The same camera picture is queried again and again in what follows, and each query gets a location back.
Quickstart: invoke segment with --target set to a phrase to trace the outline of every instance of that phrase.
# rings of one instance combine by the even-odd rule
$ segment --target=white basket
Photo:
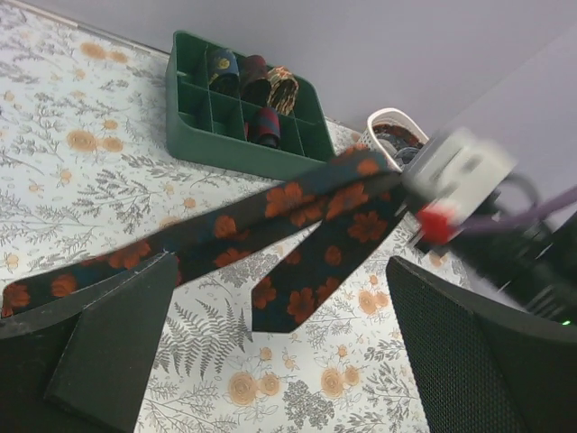
[[[394,150],[393,145],[391,143],[388,145],[382,139],[379,140],[374,132],[373,128],[381,124],[401,126],[411,132],[421,143],[426,143],[429,138],[413,119],[402,111],[397,110],[397,108],[383,108],[369,116],[369,119],[367,119],[367,128],[357,143],[363,143],[370,149],[384,152],[391,166],[400,171],[400,167],[391,154],[392,150]]]

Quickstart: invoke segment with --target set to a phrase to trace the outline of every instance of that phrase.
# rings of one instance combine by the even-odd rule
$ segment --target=green plastic organizer
[[[248,142],[244,123],[260,107],[208,89],[206,55],[218,48],[189,32],[174,33],[166,71],[170,155],[276,180],[292,179],[334,157],[315,88],[301,77],[296,77],[298,97],[293,112],[279,115],[280,149]],[[239,63],[245,58],[234,54]]]

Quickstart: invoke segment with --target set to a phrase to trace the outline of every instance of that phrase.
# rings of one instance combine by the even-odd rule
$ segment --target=table surface
[[[0,16],[4,284],[272,184],[167,154],[166,57],[3,3]],[[337,151],[354,142],[328,127]],[[250,288],[304,235],[175,291],[136,431],[428,431],[385,265],[402,255],[467,286],[462,266],[415,255],[400,227],[297,332],[252,334]]]

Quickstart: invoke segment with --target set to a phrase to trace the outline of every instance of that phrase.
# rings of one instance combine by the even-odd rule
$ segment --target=dark necktie with orange flowers
[[[178,286],[321,222],[252,290],[252,330],[292,332],[386,239],[404,216],[405,196],[381,153],[351,148],[318,170],[120,250],[13,282],[2,316],[90,290],[163,251],[179,259]]]

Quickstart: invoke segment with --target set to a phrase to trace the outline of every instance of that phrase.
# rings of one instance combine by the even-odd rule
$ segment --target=rolled necktie in organizer
[[[280,115],[289,115],[297,103],[298,81],[284,66],[269,71],[269,106]]]
[[[409,164],[424,144],[407,128],[396,124],[377,124],[372,130],[381,143],[384,141],[393,147],[395,161],[401,167]]]
[[[241,99],[256,106],[269,102],[270,82],[267,63],[262,56],[249,56],[241,70]]]
[[[236,56],[231,50],[219,49],[209,55],[208,87],[230,97],[236,96],[239,87],[239,70]]]
[[[278,149],[280,142],[280,124],[276,110],[270,106],[261,108],[254,116],[254,119],[252,119],[247,135],[249,142]]]

